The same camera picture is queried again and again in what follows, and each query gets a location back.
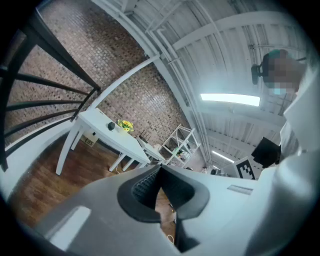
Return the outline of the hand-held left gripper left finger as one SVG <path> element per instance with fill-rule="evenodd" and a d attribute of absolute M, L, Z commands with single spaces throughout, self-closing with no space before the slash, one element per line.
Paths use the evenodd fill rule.
<path fill-rule="evenodd" d="M 57 204 L 35 230 L 73 255 L 179 255 L 160 223 L 132 218 L 117 198 L 126 181 L 158 168 L 138 168 L 91 182 Z"/>

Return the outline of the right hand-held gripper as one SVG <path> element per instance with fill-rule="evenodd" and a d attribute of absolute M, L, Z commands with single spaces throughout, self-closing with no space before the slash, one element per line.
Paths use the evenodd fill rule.
<path fill-rule="evenodd" d="M 258 180 L 262 171 L 278 165 L 281 157 L 281 146 L 263 137 L 250 157 L 234 162 L 235 175 L 240 179 Z"/>

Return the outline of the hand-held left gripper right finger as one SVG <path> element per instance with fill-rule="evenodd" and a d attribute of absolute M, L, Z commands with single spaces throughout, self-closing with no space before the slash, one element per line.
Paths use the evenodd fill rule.
<path fill-rule="evenodd" d="M 184 253 L 216 235 L 244 205 L 256 180 L 160 168 L 161 188 L 176 211 L 175 246 Z"/>

